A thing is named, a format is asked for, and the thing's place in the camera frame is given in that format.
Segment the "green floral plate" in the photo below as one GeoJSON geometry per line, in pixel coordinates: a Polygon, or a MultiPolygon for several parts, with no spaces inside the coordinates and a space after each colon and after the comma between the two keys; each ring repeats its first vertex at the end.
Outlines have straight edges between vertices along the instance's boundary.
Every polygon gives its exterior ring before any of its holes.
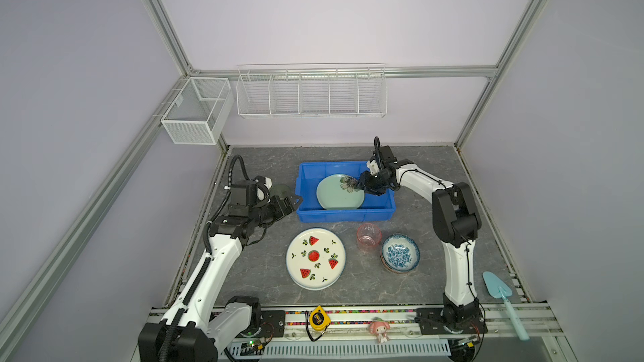
{"type": "Polygon", "coordinates": [[[356,191],[357,179],[346,174],[334,174],[324,178],[316,188],[316,198],[326,210],[359,209],[365,200],[362,191],[356,191]]]}

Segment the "white watermelon plate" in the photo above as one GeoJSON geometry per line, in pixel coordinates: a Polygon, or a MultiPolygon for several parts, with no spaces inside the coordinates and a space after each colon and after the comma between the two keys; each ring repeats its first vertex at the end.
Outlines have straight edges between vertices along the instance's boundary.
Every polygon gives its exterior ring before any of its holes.
{"type": "Polygon", "coordinates": [[[300,232],[288,246],[286,268],[291,279],[310,291],[334,285],[346,265],[346,250],[332,231],[314,227],[300,232]]]}

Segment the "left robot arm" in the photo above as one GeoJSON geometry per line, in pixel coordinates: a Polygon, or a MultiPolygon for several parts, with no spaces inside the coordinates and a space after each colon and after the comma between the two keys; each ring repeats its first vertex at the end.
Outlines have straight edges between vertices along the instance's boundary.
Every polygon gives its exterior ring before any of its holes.
{"type": "Polygon", "coordinates": [[[146,323],[139,334],[142,361],[216,361],[238,335],[261,328],[255,297],[231,298],[216,317],[212,310],[233,264],[254,245],[254,231],[294,213],[303,199],[268,177],[251,178],[240,155],[231,158],[228,173],[225,197],[202,232],[196,269],[161,320],[146,323]]]}

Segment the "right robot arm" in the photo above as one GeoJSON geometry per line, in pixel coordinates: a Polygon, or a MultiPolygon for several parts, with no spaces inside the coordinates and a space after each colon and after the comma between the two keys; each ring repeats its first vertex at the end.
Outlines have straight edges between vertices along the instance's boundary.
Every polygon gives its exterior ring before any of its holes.
{"type": "Polygon", "coordinates": [[[376,196],[406,188],[429,201],[433,230],[445,257],[442,324],[453,334],[475,328],[484,335],[486,315],[475,288],[473,256],[482,221],[471,186],[440,179],[408,159],[397,159],[378,137],[367,171],[353,185],[376,196]]]}

